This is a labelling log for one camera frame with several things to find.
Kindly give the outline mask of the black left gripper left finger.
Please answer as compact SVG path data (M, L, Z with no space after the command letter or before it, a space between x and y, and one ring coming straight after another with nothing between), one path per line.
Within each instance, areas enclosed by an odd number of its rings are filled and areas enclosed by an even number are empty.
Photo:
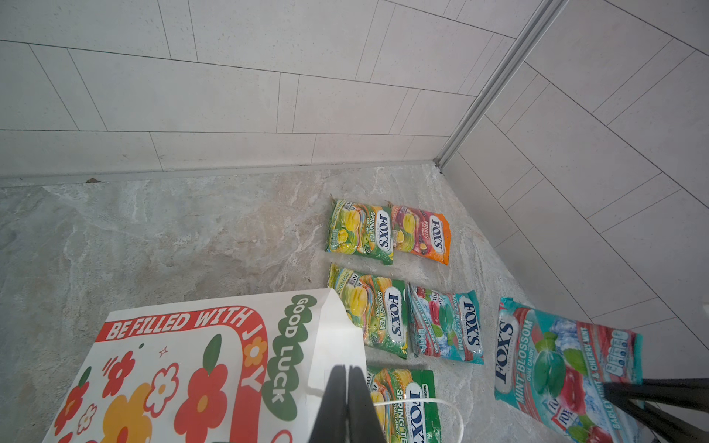
M347 372L336 365L330 373L309 443L343 443L347 436Z

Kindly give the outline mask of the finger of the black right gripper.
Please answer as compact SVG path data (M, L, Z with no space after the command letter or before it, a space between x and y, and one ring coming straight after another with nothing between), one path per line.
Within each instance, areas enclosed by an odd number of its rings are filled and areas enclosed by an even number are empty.
M668 442L708 441L708 432L650 404L641 407L633 402L620 402L617 407Z
M663 404L708 404L707 378L645 378L640 384L604 383L603 391L609 402L627 399Z

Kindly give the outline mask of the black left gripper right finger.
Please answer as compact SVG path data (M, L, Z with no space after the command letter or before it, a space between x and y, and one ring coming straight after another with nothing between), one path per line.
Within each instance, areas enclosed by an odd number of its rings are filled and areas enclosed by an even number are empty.
M360 367L349 367L347 416L350 442L386 442L365 375Z

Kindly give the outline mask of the green snack pack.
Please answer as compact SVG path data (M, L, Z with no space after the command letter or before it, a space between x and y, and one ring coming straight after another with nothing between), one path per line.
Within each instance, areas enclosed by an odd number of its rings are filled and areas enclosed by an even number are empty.
M436 397L431 370L368 367L366 380L374 403L412 400L375 407L387 442L441 442L439 408L421 402Z

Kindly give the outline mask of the white floral paper bag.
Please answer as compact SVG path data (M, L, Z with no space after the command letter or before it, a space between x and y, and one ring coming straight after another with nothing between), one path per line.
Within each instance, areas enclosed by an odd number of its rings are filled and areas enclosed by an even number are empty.
M332 369L360 367L360 328L331 289L116 311L49 442L308 442Z

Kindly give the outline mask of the green yellow candy bag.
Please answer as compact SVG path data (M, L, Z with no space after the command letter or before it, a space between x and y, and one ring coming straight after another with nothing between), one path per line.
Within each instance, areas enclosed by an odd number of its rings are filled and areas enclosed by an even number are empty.
M408 358L406 282L332 264L328 286L339 295L352 323L362 330L365 345Z
M388 206L333 202L326 251L356 255L393 265L393 218Z

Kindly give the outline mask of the teal snack pack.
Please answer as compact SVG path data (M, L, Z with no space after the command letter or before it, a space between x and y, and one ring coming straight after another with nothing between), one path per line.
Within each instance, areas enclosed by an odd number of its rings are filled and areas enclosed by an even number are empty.
M408 284L408 338L415 356L482 365L480 309L476 293L440 293Z

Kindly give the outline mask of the orange pink candy bag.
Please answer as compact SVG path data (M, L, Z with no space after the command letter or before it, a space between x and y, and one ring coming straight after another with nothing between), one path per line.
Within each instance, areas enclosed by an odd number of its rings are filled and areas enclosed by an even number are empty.
M452 235L443 214L391 203L389 209L395 250L449 265Z

